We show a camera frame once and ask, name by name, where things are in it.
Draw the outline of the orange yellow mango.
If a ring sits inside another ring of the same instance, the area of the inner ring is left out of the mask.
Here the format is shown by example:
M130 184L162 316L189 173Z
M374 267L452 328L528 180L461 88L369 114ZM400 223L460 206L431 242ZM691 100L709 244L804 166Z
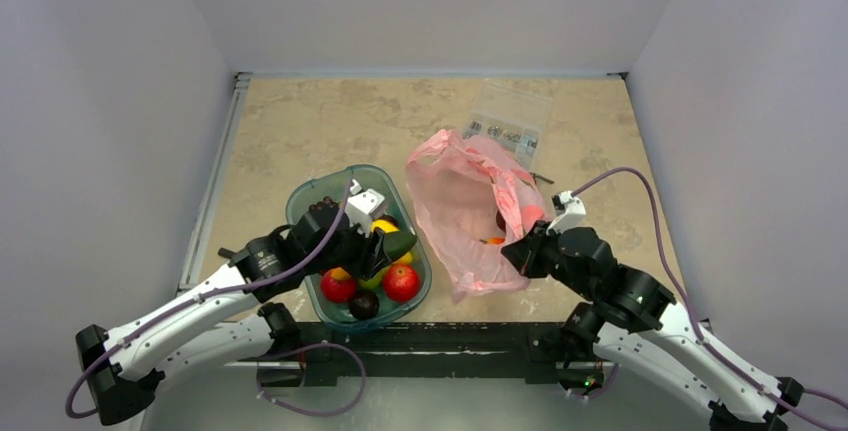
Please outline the orange yellow mango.
M336 280L336 281L347 281L347 280L350 280L352 278L352 276L349 273L347 273L341 267L337 267L337 268L333 268L333 269L329 270L327 272L327 275L331 279Z

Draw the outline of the yellow fake lemon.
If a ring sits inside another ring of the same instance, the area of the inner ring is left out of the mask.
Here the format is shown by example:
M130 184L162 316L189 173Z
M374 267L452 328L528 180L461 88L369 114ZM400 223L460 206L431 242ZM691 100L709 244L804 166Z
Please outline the yellow fake lemon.
M385 234L391 234L400 231L399 227L393 221L382 218L376 219L372 222L371 231L375 232L376 230L380 230Z

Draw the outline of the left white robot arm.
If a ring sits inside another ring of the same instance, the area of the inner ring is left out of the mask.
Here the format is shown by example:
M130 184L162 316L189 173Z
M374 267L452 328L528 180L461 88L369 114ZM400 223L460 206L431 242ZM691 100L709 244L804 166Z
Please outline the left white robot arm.
M353 282L372 278L417 243L414 233L377 227L356 198L316 203L297 222L250 240L157 310L111 329L92 324L80 330L81 374L64 411L111 426L146 410L159 392L193 371L252 358L300 361L325 345L306 343L291 312L274 297L336 268Z

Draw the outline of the green fake avocado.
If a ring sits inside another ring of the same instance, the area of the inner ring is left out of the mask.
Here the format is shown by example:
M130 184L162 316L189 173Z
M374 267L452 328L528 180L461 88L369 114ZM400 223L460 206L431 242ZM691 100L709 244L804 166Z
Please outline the green fake avocado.
M405 231L391 232L385 235L383 249L391 264L409 265L413 262L413 248L418 238L415 234Z

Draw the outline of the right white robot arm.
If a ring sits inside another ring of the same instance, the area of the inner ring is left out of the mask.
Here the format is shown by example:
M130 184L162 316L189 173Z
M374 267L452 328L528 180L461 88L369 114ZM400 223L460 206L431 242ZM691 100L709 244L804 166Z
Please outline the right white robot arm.
M804 388L762 372L722 345L652 275L619 262L590 227L550 231L539 221L501 250L524 277L550 277L582 301L540 339L565 365L598 357L632 368L706 413L712 430L785 430Z

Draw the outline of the pink plastic bag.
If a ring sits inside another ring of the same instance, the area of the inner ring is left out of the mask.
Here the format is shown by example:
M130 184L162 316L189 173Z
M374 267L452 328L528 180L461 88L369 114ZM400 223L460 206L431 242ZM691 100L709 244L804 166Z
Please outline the pink plastic bag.
M452 285L452 300L526 289L501 255L550 215L530 173L496 141L442 129L415 148L405 166L416 223ZM508 228L496 226L500 211ZM501 245L482 241L503 237Z

